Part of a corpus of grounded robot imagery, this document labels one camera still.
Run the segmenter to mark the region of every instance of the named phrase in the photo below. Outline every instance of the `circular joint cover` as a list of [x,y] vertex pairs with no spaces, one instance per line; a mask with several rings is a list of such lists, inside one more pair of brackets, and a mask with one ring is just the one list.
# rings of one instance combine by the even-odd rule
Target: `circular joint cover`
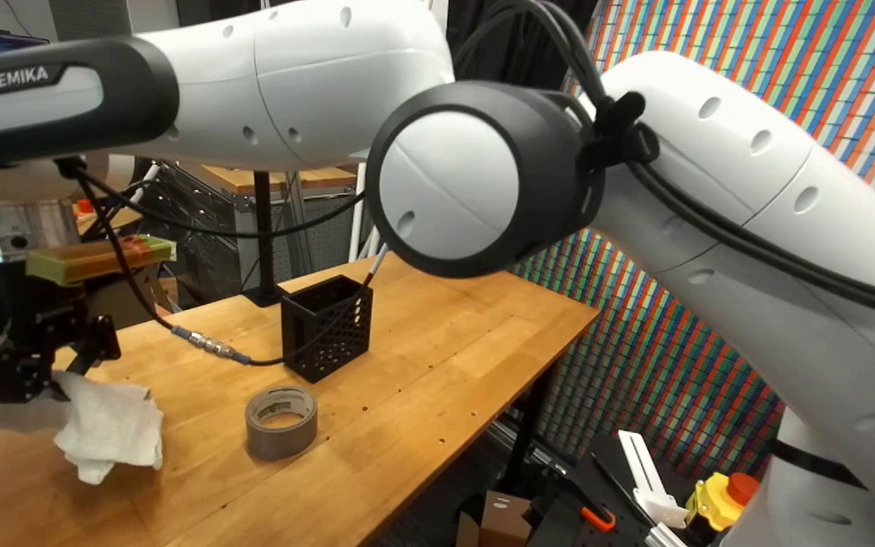
[[477,277],[591,222],[591,121],[564,96],[491,83],[429,89],[388,116],[369,158],[380,239],[413,267]]

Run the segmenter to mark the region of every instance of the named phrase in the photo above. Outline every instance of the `white cloth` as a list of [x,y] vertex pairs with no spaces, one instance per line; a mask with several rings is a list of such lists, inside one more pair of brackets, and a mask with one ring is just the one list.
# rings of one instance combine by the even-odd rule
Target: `white cloth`
[[69,403],[50,396],[0,405],[0,430],[61,430],[54,443],[75,466],[83,484],[104,484],[113,466],[162,469],[162,410],[143,385],[91,384],[54,374]]

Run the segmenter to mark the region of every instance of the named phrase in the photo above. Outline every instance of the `black mesh basket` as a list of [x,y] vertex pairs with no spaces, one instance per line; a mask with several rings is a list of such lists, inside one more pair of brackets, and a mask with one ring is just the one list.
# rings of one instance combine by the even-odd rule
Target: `black mesh basket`
[[371,344],[375,293],[332,277],[281,297],[281,357],[310,384],[343,368]]

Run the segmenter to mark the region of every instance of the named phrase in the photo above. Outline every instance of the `roll of tape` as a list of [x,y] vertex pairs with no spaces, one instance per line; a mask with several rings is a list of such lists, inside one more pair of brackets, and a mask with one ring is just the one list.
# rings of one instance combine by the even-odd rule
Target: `roll of tape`
[[[297,418],[293,427],[270,427],[274,418]],[[257,393],[245,407],[248,452],[256,458],[285,458],[315,439],[315,400],[296,385]]]

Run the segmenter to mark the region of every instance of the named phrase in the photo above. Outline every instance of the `wooden table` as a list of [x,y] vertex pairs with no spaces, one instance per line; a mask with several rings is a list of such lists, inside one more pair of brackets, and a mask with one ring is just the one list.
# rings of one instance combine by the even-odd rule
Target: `wooden table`
[[[179,314],[248,357],[276,357],[276,310],[245,297]],[[0,433],[0,544],[359,544],[442,473],[591,322],[591,310],[511,274],[426,277],[385,259],[371,349],[306,385],[285,368],[239,368],[158,325],[121,333],[125,359],[95,380],[152,385],[165,469],[75,480],[54,433]],[[306,385],[318,439],[285,461],[245,450],[245,403]]]

